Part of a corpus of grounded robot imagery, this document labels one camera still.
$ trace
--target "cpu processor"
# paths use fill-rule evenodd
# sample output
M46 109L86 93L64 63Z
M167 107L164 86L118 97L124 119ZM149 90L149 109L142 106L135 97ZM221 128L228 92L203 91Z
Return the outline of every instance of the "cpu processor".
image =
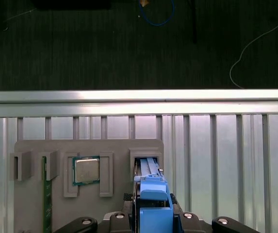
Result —
M100 181L100 157L73 158L73 185L85 185Z

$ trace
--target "black stand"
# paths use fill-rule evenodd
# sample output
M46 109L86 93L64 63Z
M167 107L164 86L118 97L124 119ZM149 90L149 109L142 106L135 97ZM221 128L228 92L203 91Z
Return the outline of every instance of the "black stand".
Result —
M197 43L197 20L196 20L196 3L195 0L190 2L192 10L192 27L193 27L193 42Z

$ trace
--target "gray holder slot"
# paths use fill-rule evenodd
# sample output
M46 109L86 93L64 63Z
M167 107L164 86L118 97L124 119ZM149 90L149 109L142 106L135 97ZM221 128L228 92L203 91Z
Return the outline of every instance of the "gray holder slot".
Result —
M58 152L42 152L39 153L39 157L46 157L46 163L47 163L47 174L46 174L46 180L51 181L53 178L59 175L59 169L58 169Z
M63 196L65 198L76 198L79 195L78 186L73 186L72 158L78 157L79 153L66 153L63 164Z
M100 153L100 197L113 196L113 153Z
M10 161L11 180L25 181L32 176L32 154L30 151L11 153Z
M129 148L130 150L130 175L131 181L133 181L133 168L134 161L136 158L157 158L157 162L160 168L164 168L164 160L162 153L159 151L158 147L146 147L146 148Z

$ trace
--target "ram module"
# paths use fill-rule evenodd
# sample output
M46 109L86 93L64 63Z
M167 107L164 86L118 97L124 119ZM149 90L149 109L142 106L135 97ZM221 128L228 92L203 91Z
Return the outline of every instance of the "ram module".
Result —
M42 181L43 181L43 233L52 233L52 200L51 200L51 181L46 180L47 159L42 158Z

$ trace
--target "dark carpet floor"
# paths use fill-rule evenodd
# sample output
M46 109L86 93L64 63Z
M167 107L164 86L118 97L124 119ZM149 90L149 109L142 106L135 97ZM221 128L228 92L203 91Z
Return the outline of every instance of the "dark carpet floor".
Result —
M149 1L150 20L170 16L170 0ZM7 18L34 8L29 0L5 6ZM196 0L196 13L196 44L187 0L175 0L161 27L143 19L136 0L13 18L0 31L0 90L235 88L229 69L278 25L278 1ZM252 44L232 75L245 88L278 88L278 29Z

